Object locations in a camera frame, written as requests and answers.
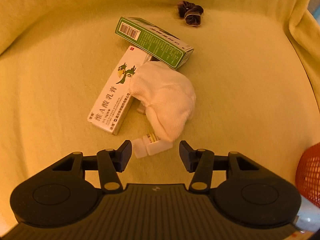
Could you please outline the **white mesh sock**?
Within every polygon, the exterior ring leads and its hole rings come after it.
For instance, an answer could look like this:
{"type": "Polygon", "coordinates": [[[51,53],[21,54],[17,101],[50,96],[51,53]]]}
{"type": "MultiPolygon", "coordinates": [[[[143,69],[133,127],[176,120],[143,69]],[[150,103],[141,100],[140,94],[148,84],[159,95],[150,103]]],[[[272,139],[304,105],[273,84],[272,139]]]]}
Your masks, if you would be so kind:
{"type": "Polygon", "coordinates": [[[161,61],[138,67],[129,91],[145,107],[146,117],[160,139],[175,141],[193,117],[196,94],[192,83],[161,61]]]}

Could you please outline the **green white medicine box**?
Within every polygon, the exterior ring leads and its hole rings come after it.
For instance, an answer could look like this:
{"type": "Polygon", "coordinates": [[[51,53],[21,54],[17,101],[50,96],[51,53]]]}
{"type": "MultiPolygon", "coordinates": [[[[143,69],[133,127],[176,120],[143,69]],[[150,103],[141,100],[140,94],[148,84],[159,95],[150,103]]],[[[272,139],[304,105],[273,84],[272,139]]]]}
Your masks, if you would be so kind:
{"type": "Polygon", "coordinates": [[[194,48],[164,29],[138,17],[121,17],[115,33],[177,70],[194,48]]]}

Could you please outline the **small white medicine bottle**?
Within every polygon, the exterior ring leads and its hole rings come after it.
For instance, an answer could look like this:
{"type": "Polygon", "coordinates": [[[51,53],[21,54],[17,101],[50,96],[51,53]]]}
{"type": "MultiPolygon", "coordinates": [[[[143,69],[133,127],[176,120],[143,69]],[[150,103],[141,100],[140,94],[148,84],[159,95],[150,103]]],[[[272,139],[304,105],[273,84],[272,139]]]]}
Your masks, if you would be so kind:
{"type": "Polygon", "coordinates": [[[137,158],[156,155],[172,147],[172,142],[159,138],[155,133],[148,133],[132,141],[132,149],[137,158]]]}

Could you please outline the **white bird ointment box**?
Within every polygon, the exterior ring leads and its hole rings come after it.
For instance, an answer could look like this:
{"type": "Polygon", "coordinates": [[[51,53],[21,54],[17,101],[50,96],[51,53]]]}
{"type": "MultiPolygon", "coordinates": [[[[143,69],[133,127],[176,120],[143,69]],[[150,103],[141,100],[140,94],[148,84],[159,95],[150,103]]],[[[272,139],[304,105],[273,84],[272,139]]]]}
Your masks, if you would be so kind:
{"type": "Polygon", "coordinates": [[[87,121],[108,133],[118,134],[133,100],[129,92],[131,77],[151,58],[147,52],[129,46],[95,101],[87,121]]]}

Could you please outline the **yellow sofa cover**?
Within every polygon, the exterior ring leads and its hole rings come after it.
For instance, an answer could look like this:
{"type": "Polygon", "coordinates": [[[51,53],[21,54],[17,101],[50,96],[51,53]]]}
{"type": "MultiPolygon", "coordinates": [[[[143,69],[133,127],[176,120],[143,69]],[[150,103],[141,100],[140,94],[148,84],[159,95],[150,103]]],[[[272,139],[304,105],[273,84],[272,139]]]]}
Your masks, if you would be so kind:
{"type": "Polygon", "coordinates": [[[74,151],[92,155],[151,132],[132,105],[118,135],[87,117],[141,17],[194,48],[179,69],[195,113],[181,139],[238,151],[290,182],[319,142],[319,25],[310,0],[1,0],[1,233],[13,189],[74,151]],[[204,9],[188,26],[177,3],[204,9]]]}

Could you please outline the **dark brown hair scrunchie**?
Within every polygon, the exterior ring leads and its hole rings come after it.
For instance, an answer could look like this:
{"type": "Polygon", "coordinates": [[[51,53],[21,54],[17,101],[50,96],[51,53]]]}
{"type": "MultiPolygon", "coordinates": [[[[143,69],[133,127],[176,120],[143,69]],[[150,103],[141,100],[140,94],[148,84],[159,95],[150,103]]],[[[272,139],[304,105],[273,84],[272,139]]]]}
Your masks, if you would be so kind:
{"type": "Polygon", "coordinates": [[[199,27],[201,25],[203,7],[195,5],[187,1],[179,1],[177,3],[178,15],[184,19],[186,24],[191,27],[199,27]]]}

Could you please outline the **orange mesh waste basket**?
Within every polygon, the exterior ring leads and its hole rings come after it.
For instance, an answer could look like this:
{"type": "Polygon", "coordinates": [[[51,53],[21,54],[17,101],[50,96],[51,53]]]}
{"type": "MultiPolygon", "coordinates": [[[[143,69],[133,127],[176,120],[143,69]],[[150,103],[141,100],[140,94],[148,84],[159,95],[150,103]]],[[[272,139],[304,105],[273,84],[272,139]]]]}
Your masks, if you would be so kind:
{"type": "Polygon", "coordinates": [[[301,156],[295,177],[295,184],[300,194],[319,207],[319,143],[308,148],[301,156]]]}

